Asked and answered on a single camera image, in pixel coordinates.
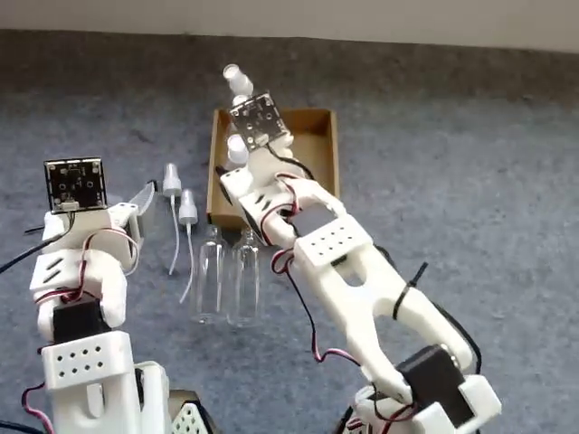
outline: white plastic bracket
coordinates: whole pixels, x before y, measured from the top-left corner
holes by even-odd
[[[142,434],[128,334],[113,331],[48,346],[42,358],[58,434]],[[89,411],[87,387],[92,384],[102,387],[98,418]]]
[[[105,322],[110,327],[121,326],[126,316],[127,278],[119,262],[100,250],[87,250],[85,260],[83,288],[100,298]],[[63,249],[39,256],[30,283],[34,299],[56,288],[77,288],[80,265],[80,250]],[[53,297],[39,307],[38,328],[48,341],[52,340],[53,310],[60,303],[58,297]]]
[[[186,402],[173,420],[173,434],[208,434],[197,406]]]
[[[426,409],[413,416],[406,422],[396,422],[391,427],[393,434],[470,434],[482,428],[488,421],[499,415],[502,405],[496,393],[490,387],[487,379],[482,375],[468,375],[459,391],[470,407],[473,417],[455,428],[440,403],[435,402]],[[382,399],[376,403],[370,399],[374,395],[374,388],[366,386],[356,394],[354,411],[356,416],[372,426],[373,432],[381,432],[384,422],[375,415],[375,407],[379,414],[386,417],[402,408],[402,404],[391,398]]]
[[[383,353],[375,330],[376,316],[391,316],[406,282],[375,248],[372,238],[347,214],[298,238],[297,271],[328,308],[346,335],[348,349],[368,381],[399,402],[412,402],[410,386]],[[346,283],[355,273],[363,282]],[[428,344],[446,344],[461,369],[472,361],[468,344],[418,289],[408,290],[398,320]]]

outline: ventilation holes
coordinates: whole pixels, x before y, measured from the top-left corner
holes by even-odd
[[[62,262],[62,258],[57,258],[54,260],[53,263],[51,263],[48,267],[46,267],[47,270],[49,269],[53,269],[54,267],[56,267],[58,264],[60,264]]]
[[[56,269],[50,276],[48,276],[45,280],[43,280],[43,283],[50,282],[52,279],[54,279],[59,274],[61,274],[61,271],[59,269]]]

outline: white robotic arm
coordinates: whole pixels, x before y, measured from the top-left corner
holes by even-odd
[[[345,334],[348,351],[374,385],[373,393],[362,390],[356,397],[358,417],[380,432],[388,422],[379,416],[408,404],[413,405],[412,417],[389,432],[466,434],[499,414],[501,404],[483,376],[462,378],[472,352],[460,333],[398,274],[344,205],[316,181],[304,179],[299,166],[284,157],[290,155],[293,137],[271,96],[245,98],[230,114],[250,159],[244,168],[220,176],[225,196],[264,243],[291,252],[292,274],[299,273],[308,282]],[[346,283],[352,275],[362,284]],[[378,316],[393,316],[417,331],[429,347],[404,368],[394,367],[380,348]],[[429,387],[437,389],[437,384],[424,384],[420,378],[424,369],[431,369],[439,381],[448,375],[456,382],[447,395],[461,403],[448,403],[449,396],[442,394],[436,401],[437,393],[430,393]]]

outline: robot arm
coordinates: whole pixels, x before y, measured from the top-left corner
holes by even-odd
[[[39,305],[38,327],[53,341],[53,312],[62,305],[62,288],[79,288],[100,300],[110,328],[125,322],[127,279],[134,270],[145,235],[153,226],[157,204],[154,183],[131,201],[110,208],[76,212],[69,230],[66,214],[46,213],[43,239],[65,233],[36,260],[30,290]]]
[[[462,375],[472,363],[472,352],[460,333],[420,290],[407,284],[336,197],[280,158],[282,152],[290,155],[293,137],[271,96],[245,98],[230,114],[250,159],[244,168],[220,177],[225,196],[265,244],[291,251],[292,274],[308,282],[345,334],[362,373],[382,394],[381,399],[356,398],[360,417],[381,429],[387,422],[378,415],[412,404],[412,418],[399,424],[412,427],[408,432],[466,434],[499,414],[501,404],[487,380]],[[351,275],[362,284],[346,283]],[[377,316],[393,316],[429,346],[406,365],[394,367],[380,348]],[[424,370],[430,371],[427,379],[436,376],[444,387],[428,384],[421,376]]]

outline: black wire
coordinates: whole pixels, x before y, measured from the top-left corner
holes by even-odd
[[[477,345],[477,343],[474,341],[472,336],[469,335],[469,332],[466,331],[466,329],[462,326],[462,324],[454,316],[449,314],[444,307],[434,302],[432,302],[432,304],[442,314],[442,316],[444,316],[446,320],[449,323],[451,323],[454,326],[454,328],[456,328],[459,331],[462,337],[464,337],[464,339],[469,343],[472,352],[477,358],[477,363],[475,365],[475,373],[480,374],[480,371],[482,369],[482,354],[480,352],[480,348]]]
[[[29,256],[32,256],[34,253],[36,253],[39,250],[44,249],[46,246],[50,246],[51,244],[53,244],[54,242],[58,241],[59,239],[61,239],[64,235],[68,234],[71,229],[72,226],[74,225],[74,213],[69,214],[69,228],[66,230],[65,233],[61,233],[59,235],[55,235],[51,238],[49,238],[46,241],[43,241],[42,243],[40,243],[39,245],[32,247],[30,249],[28,249],[27,251],[24,251],[23,253],[21,253],[20,255],[18,255],[17,257],[15,257],[14,259],[9,260],[8,262],[6,262],[2,267],[0,267],[0,274],[4,273],[5,271],[7,271],[8,269],[10,269],[11,267],[13,267],[14,265],[16,265],[18,262],[28,258]]]
[[[380,253],[382,253],[382,256],[384,256],[384,258],[388,261],[388,263],[392,266],[392,268],[395,269],[396,271],[398,271],[398,268],[396,267],[396,264],[394,263],[394,259],[392,259],[392,256],[390,255],[388,250],[386,250],[384,247],[379,246],[377,244],[375,244],[374,247],[376,247],[376,249]]]
[[[45,434],[44,431],[23,425],[21,423],[10,422],[8,420],[0,420],[0,429],[9,429],[11,431],[23,432],[25,434]]]
[[[288,163],[289,165],[295,165],[295,166],[299,167],[301,170],[304,171],[304,173],[308,176],[309,179],[314,180],[314,181],[316,180],[316,178],[314,178],[314,175],[311,173],[311,170],[309,170],[308,167],[306,165],[304,165],[303,163],[301,163],[300,161],[298,161],[294,158],[287,158],[285,156],[278,155],[278,153],[275,152],[271,148],[269,143],[265,147],[267,147],[268,151],[270,151],[270,154],[275,156],[278,160],[280,160],[284,163]]]
[[[306,300],[301,295],[301,291],[299,290],[298,284],[296,283],[295,279],[291,276],[290,270],[286,269],[285,274],[286,274],[286,276],[288,276],[289,282],[293,286],[293,289],[296,291],[296,294],[298,294],[299,301],[301,302],[301,305],[303,306],[304,310],[306,311],[306,315],[308,315],[309,324],[311,325],[311,333],[312,333],[311,352],[315,353],[316,350],[318,349],[318,345],[317,345],[318,340],[317,340],[316,323],[314,322],[314,317],[313,317],[313,315],[311,315],[311,312],[309,311],[308,304],[306,303]],[[319,363],[323,363],[324,360],[326,359],[326,357],[329,355],[337,355],[339,357],[345,358],[346,360],[348,360],[349,362],[352,362],[353,364],[355,364],[358,367],[360,366],[360,363],[358,363],[357,360],[355,360],[354,358],[350,358],[348,356],[345,356],[344,354],[332,352],[332,350],[327,350],[325,353],[323,353],[321,355],[321,360],[316,359],[316,361]]]
[[[27,229],[26,231],[24,231],[24,235],[28,235],[30,233],[35,233],[35,232],[41,231],[42,229],[44,229],[44,225],[34,226],[33,228],[30,228],[30,229]]]

